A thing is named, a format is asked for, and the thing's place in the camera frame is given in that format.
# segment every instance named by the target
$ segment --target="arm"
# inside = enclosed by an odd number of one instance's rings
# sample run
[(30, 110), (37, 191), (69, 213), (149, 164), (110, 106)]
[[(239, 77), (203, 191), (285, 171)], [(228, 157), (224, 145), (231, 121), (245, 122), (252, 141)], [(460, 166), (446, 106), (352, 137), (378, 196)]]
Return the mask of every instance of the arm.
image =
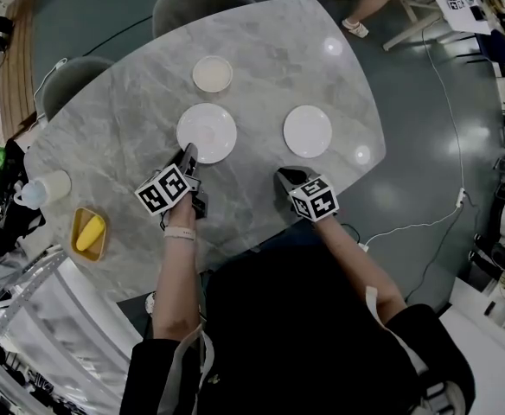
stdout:
[(314, 223), (314, 228), (362, 300), (366, 296), (366, 286), (377, 289), (377, 310), (383, 324), (406, 309), (394, 281), (350, 238), (333, 216)]
[[(169, 225), (195, 230), (191, 194), (186, 194), (170, 210)], [(181, 341), (199, 325), (195, 252), (196, 243), (190, 239), (164, 241), (163, 266), (152, 314), (155, 338)]]

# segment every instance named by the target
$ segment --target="wooden tray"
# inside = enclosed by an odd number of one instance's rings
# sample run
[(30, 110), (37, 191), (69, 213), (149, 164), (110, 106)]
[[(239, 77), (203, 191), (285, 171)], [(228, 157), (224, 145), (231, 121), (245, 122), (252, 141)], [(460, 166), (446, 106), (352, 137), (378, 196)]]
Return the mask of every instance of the wooden tray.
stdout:
[(90, 245), (85, 251), (79, 251), (76, 247), (76, 241), (83, 231), (83, 228), (89, 222), (89, 220), (94, 216), (99, 214), (89, 210), (85, 207), (78, 207), (74, 213), (74, 222), (72, 224), (72, 240), (71, 247), (74, 252), (88, 259), (89, 261), (98, 261), (103, 256), (103, 251), (105, 249), (105, 239), (106, 239), (106, 221), (105, 221), (105, 231), (97, 238), (97, 240)]

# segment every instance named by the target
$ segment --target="desk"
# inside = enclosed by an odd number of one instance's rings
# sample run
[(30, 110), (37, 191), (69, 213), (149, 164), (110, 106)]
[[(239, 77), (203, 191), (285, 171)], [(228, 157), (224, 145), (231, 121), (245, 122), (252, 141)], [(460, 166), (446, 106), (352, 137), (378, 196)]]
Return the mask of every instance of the desk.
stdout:
[[(491, 28), (489, 27), (487, 21), (483, 20), (479, 22), (476, 20), (474, 15), (471, 13), (470, 6), (466, 0), (463, 0), (465, 6), (460, 10), (452, 10), (447, 3), (447, 0), (435, 0), (433, 3), (419, 3), (412, 0), (401, 0), (401, 2), (403, 6), (405, 6), (406, 13), (409, 15), (413, 25), (395, 36), (390, 41), (386, 42), (383, 45), (383, 48), (386, 51), (407, 38), (412, 37), (418, 32), (421, 32), (423, 29), (431, 26), (440, 18), (444, 18), (449, 23), (451, 30), (454, 31), (454, 33), (452, 33), (453, 35), (455, 35), (455, 33), (465, 32), (488, 35), (491, 32)], [(412, 7), (430, 10), (431, 13), (422, 20), (418, 20), (418, 18), (413, 14)], [(440, 37), (440, 40), (450, 37), (451, 34), (447, 34)]]
[[(199, 91), (191, 78), (195, 63), (210, 54), (233, 66), (230, 87), (215, 95)], [(198, 168), (210, 197), (208, 218), (197, 223), (199, 270), (297, 221), (291, 204), (275, 195), (279, 167), (308, 165), (340, 193), (386, 153), (366, 76), (316, 0), (243, 6), (150, 42), (76, 95), (25, 157), (30, 177), (55, 169), (70, 175), (70, 194), (42, 212), (82, 272), (117, 301), (155, 289), (162, 231), (134, 190), (178, 150), (178, 119), (202, 102), (232, 114), (237, 143), (225, 160)], [(309, 160), (291, 153), (282, 133), (286, 115), (304, 104), (324, 110), (333, 127), (329, 149)], [(107, 219), (105, 256), (95, 264), (70, 249), (79, 206)]]

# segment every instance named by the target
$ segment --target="black sleeve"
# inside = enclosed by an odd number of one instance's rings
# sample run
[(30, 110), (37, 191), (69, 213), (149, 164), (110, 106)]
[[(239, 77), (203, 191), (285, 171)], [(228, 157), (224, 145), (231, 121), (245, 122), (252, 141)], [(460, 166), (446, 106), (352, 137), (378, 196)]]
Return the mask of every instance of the black sleeve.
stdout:
[[(179, 342), (173, 340), (145, 340), (133, 348), (120, 414), (157, 414), (178, 345)], [(182, 360), (177, 413), (190, 414), (193, 411), (199, 372), (199, 355), (196, 350), (189, 348)]]
[(432, 373), (462, 389), (468, 413), (476, 398), (474, 375), (433, 309), (425, 304), (406, 308), (387, 323), (387, 328), (402, 338)]

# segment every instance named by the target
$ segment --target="white shoe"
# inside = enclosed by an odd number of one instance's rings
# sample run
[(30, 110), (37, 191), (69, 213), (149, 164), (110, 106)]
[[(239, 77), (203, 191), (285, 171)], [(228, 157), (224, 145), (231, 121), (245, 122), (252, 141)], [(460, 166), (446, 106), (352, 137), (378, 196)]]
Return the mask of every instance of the white shoe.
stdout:
[(342, 22), (341, 25), (351, 34), (356, 35), (357, 37), (364, 38), (366, 35), (368, 35), (368, 28), (364, 26), (362, 23), (358, 22), (357, 24), (352, 24), (347, 21), (345, 18)]

